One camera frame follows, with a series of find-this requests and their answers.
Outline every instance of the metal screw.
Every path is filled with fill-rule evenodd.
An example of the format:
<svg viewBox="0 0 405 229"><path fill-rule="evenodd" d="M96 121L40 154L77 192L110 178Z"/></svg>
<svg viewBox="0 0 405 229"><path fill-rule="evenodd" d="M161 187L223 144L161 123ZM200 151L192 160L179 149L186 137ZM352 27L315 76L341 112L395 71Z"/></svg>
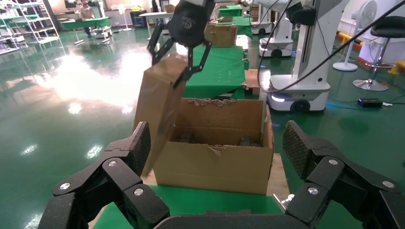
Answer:
<svg viewBox="0 0 405 229"><path fill-rule="evenodd" d="M319 193L319 191L315 187L308 188L308 192L313 195L317 195Z"/></svg>
<svg viewBox="0 0 405 229"><path fill-rule="evenodd" d="M143 189L141 189L141 188L137 188L134 191L135 196L140 196L140 195L142 195L142 193L143 193Z"/></svg>
<svg viewBox="0 0 405 229"><path fill-rule="evenodd" d="M389 188L395 187L393 183L391 183L391 182L389 182L389 181L387 181L387 180L383 181L383 185L385 185L385 186L387 186L387 187L389 187Z"/></svg>
<svg viewBox="0 0 405 229"><path fill-rule="evenodd" d="M69 186L70 186L70 183L64 183L64 184L62 184L59 188L60 188L61 190L66 190Z"/></svg>
<svg viewBox="0 0 405 229"><path fill-rule="evenodd" d="M329 163L331 163L332 165L337 165L338 164L338 162L337 161L335 161L335 160L329 160Z"/></svg>
<svg viewBox="0 0 405 229"><path fill-rule="evenodd" d="M116 161L110 161L110 162L108 163L108 166L113 167L113 166L115 166L116 164L117 164Z"/></svg>

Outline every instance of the black power adapter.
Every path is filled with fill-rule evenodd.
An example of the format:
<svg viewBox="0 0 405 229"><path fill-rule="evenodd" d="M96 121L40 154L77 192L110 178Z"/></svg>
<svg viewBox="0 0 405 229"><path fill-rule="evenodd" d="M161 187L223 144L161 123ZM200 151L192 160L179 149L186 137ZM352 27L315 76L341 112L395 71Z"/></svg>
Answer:
<svg viewBox="0 0 405 229"><path fill-rule="evenodd" d="M359 99L357 104L363 108L381 108L383 106L383 102L379 99Z"/></svg>

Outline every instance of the wooden board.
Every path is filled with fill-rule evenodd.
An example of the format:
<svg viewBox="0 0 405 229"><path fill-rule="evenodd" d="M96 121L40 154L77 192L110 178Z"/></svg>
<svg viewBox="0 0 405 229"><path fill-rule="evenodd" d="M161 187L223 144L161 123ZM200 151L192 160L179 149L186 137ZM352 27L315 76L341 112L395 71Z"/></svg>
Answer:
<svg viewBox="0 0 405 229"><path fill-rule="evenodd" d="M259 95L260 86L257 82L257 69L245 70L246 88L253 90L253 95Z"/></svg>

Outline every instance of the yellow object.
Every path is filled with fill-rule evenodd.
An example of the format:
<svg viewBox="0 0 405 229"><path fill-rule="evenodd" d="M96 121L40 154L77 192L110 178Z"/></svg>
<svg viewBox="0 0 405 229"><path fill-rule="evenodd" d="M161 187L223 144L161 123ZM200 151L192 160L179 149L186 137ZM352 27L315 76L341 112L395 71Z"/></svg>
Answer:
<svg viewBox="0 0 405 229"><path fill-rule="evenodd" d="M140 6L136 6L136 7L133 7L131 10L132 10L132 12L137 12L137 11L142 11L144 9Z"/></svg>
<svg viewBox="0 0 405 229"><path fill-rule="evenodd" d="M350 40L352 38L351 36L349 36L343 32L339 32L339 36L341 36L343 38L341 45L344 45L348 40Z"/></svg>
<svg viewBox="0 0 405 229"><path fill-rule="evenodd" d="M389 73L391 73L391 74L395 74L395 75L398 75L399 74L399 69L405 69L405 60L402 60L402 61L398 61L398 62L396 62L395 63L395 67L394 68L392 68L391 70L389 70L388 72Z"/></svg>

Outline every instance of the cardboard box on table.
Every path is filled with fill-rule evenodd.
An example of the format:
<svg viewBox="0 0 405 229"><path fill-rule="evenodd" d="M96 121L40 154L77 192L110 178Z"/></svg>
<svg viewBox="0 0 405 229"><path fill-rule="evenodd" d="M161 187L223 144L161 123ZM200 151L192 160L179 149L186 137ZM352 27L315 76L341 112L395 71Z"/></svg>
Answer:
<svg viewBox="0 0 405 229"><path fill-rule="evenodd" d="M153 166L158 185L266 194L273 134L263 105L258 100L183 98L169 141ZM192 144L176 142L184 131L193 133ZM242 137L262 147L239 146Z"/></svg>
<svg viewBox="0 0 405 229"><path fill-rule="evenodd" d="M173 84L186 67L185 57L170 55L144 72L133 127L135 130L139 122L149 123L151 149L143 176L149 174L173 128L185 82L176 89L173 89Z"/></svg>
<svg viewBox="0 0 405 229"><path fill-rule="evenodd" d="M226 48L236 45L238 29L235 25L208 24L205 28L205 38L214 46Z"/></svg>

